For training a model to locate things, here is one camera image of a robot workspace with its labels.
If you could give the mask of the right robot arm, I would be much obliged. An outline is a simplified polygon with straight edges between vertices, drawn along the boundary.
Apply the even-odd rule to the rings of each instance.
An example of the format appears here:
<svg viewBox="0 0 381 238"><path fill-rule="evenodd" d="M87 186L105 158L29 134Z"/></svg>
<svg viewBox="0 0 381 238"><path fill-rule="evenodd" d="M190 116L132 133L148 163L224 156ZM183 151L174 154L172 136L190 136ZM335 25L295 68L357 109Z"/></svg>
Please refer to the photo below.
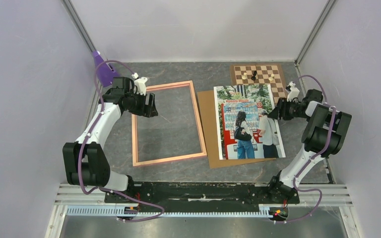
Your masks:
<svg viewBox="0 0 381 238"><path fill-rule="evenodd" d="M341 150L352 115L328 105L321 91L310 89L301 101L280 98L268 116L272 119L307 120L301 137L302 148L289 166L272 177L266 190L268 199L274 203L298 203L301 180L318 162Z"/></svg>

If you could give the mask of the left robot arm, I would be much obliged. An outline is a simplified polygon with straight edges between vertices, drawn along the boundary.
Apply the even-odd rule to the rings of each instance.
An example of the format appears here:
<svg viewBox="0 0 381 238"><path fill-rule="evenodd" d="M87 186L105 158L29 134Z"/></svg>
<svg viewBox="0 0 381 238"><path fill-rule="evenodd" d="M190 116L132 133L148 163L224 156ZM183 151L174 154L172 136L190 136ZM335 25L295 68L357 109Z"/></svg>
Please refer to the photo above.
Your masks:
<svg viewBox="0 0 381 238"><path fill-rule="evenodd" d="M136 190L129 185L131 178L113 172L104 153L104 145L114 126L124 112L136 116L156 117L155 95L148 93L146 77L134 79L114 77L112 88L102 94L90 124L74 141L62 149L68 184L92 189L117 190L123 202L134 200Z"/></svg>

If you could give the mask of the wooden picture frame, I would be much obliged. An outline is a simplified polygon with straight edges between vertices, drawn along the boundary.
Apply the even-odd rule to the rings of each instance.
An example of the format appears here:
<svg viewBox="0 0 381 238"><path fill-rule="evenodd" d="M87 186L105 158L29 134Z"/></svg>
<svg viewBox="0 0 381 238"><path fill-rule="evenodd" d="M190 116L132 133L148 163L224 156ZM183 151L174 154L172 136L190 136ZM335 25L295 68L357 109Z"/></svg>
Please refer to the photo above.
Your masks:
<svg viewBox="0 0 381 238"><path fill-rule="evenodd" d="M158 115L132 116L132 164L150 166L207 155L193 82L149 86Z"/></svg>

